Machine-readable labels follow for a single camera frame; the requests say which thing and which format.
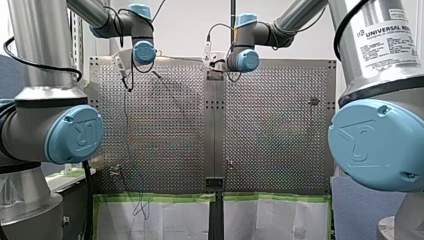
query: white wall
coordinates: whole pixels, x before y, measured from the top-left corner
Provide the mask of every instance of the white wall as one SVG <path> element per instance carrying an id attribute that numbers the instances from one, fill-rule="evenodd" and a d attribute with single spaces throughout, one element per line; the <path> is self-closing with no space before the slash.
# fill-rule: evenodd
<path id="1" fill-rule="evenodd" d="M 162 0 L 112 0 L 114 8 L 126 8 L 128 4 L 142 2 L 150 5 L 152 14 L 156 12 Z M 253 12 L 259 19 L 272 22 L 287 9 L 294 0 L 238 0 L 237 14 Z M 409 15 L 409 21 L 416 35 L 417 47 L 424 59 L 424 39 L 422 28 L 424 3 L 420 0 L 403 0 L 404 7 Z M 6 0 L 0 0 L 0 43 L 11 35 Z M 167 0 L 157 17 L 155 26 L 155 45 L 164 55 L 168 56 L 196 56 L 203 54 L 206 34 L 209 28 L 217 23 L 230 23 L 229 0 Z M 311 29 L 299 33 L 292 46 L 287 49 L 273 51 L 269 47 L 258 47 L 262 58 L 285 59 L 335 59 L 332 42 L 334 30 L 329 10 L 322 19 Z M 126 39 L 125 48 L 131 47 L 130 40 Z M 230 33 L 226 28 L 216 28 L 212 33 L 214 50 L 227 51 L 230 45 Z M 309 45 L 318 46 L 311 50 Z M 117 40 L 95 39 L 86 25 L 84 29 L 85 76 L 88 77 L 88 57 L 108 55 L 117 51 Z M 339 96 L 344 89 L 341 67 L 339 67 L 337 93 Z"/>

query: green tape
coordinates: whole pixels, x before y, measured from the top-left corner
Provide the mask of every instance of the green tape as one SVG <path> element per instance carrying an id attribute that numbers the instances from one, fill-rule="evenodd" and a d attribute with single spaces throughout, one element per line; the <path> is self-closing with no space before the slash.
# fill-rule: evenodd
<path id="1" fill-rule="evenodd" d="M 156 194 L 156 193 L 134 193 L 126 192 L 119 194 L 101 194 L 94 196 L 95 201 L 100 203 L 110 202 L 143 202 L 154 203 L 196 203 L 196 202 L 213 202 L 214 194 Z"/>
<path id="2" fill-rule="evenodd" d="M 78 169 L 78 170 L 72 170 L 72 171 L 67 171 L 65 174 L 63 174 L 63 171 L 60 173 L 53 173 L 50 174 L 47 177 L 56 177 L 56 176 L 64 176 L 64 177 L 83 177 L 85 176 L 85 172 L 82 169 Z"/>
<path id="3" fill-rule="evenodd" d="M 307 202 L 307 203 L 328 203 L 331 197 L 328 195 L 297 195 L 297 194 L 282 194 L 282 193 L 225 193 L 224 201 L 255 201 L 255 200 L 277 200 L 289 202 Z"/>

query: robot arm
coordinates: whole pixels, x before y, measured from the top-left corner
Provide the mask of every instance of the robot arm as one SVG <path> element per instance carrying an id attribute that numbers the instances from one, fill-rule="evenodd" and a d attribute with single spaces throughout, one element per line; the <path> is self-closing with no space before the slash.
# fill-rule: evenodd
<path id="1" fill-rule="evenodd" d="M 20 58 L 72 68 L 67 6 L 91 25 L 97 37 L 131 36 L 137 64 L 154 61 L 150 8 L 131 4 L 118 19 L 98 0 L 10 0 Z M 86 105 L 87 97 L 76 87 L 74 74 L 32 66 L 26 73 L 24 89 L 15 98 L 13 110 L 0 111 L 0 165 L 10 165 L 10 159 L 16 164 L 86 160 L 98 148 L 103 126 L 98 111 Z"/>
<path id="2" fill-rule="evenodd" d="M 131 36 L 136 64 L 148 65 L 155 60 L 154 28 L 149 6 L 133 3 L 128 9 L 120 10 L 118 16 L 111 16 L 99 0 L 68 0 L 68 7 L 90 24 L 96 37 Z"/>
<path id="3" fill-rule="evenodd" d="M 289 47 L 299 29 L 328 4 L 327 0 L 297 0 L 272 24 L 259 22 L 256 14 L 237 17 L 233 52 L 227 58 L 228 70 L 250 72 L 259 66 L 255 45 Z"/>

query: universal robots logo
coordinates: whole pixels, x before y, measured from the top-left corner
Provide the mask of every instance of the universal robots logo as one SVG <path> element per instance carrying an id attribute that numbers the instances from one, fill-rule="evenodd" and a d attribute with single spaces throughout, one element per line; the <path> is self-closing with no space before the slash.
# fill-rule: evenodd
<path id="1" fill-rule="evenodd" d="M 83 121 L 75 126 L 79 136 L 77 144 L 79 150 L 90 148 L 97 143 L 96 141 L 96 122 L 95 120 Z"/>
<path id="2" fill-rule="evenodd" d="M 358 32 L 358 37 L 362 37 L 365 35 L 364 29 L 362 29 L 360 32 Z"/>

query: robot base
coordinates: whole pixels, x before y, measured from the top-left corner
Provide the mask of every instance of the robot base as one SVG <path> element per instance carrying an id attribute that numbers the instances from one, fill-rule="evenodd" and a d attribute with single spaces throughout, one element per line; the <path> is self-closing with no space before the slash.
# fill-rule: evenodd
<path id="1" fill-rule="evenodd" d="M 424 239 L 424 193 L 408 193 L 396 217 L 378 223 L 377 240 Z"/>
<path id="2" fill-rule="evenodd" d="M 54 194 L 43 208 L 21 215 L 10 222 L 3 222 L 2 225 L 9 239 L 61 240 L 63 238 L 62 196 Z"/>

